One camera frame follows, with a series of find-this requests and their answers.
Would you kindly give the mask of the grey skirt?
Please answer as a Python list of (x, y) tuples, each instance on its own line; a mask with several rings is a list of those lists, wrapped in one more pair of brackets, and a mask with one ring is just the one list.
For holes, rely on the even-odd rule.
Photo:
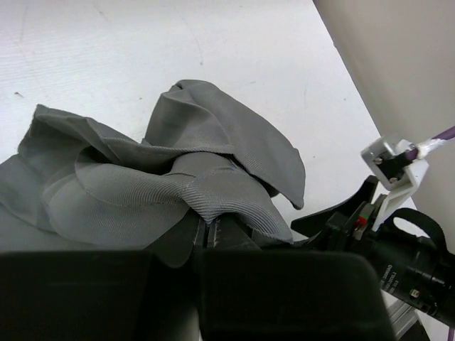
[(1, 250), (143, 249), (194, 211), (231, 214), (255, 241), (291, 244), (272, 198), (304, 206), (299, 152), (215, 85), (163, 93), (141, 142), (98, 121), (38, 105), (1, 164)]

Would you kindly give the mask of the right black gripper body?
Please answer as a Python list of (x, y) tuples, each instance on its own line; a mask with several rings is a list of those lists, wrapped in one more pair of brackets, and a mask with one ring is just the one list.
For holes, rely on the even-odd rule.
[(378, 186), (374, 175), (368, 176), (354, 195), (340, 204), (299, 218), (291, 223), (291, 230), (306, 237), (294, 242), (293, 247), (303, 250), (347, 251), (353, 241), (360, 240), (373, 224), (381, 195), (373, 199)]

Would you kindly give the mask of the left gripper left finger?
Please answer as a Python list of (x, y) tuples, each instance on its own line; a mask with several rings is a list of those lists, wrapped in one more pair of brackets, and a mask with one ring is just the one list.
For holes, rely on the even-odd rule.
[(184, 217), (150, 247), (3, 251), (2, 340), (198, 340)]

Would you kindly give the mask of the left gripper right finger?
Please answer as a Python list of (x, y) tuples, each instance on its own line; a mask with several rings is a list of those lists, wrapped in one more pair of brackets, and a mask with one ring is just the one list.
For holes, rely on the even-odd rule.
[(354, 254), (261, 250), (232, 216), (198, 260), (204, 340), (393, 340), (378, 280)]

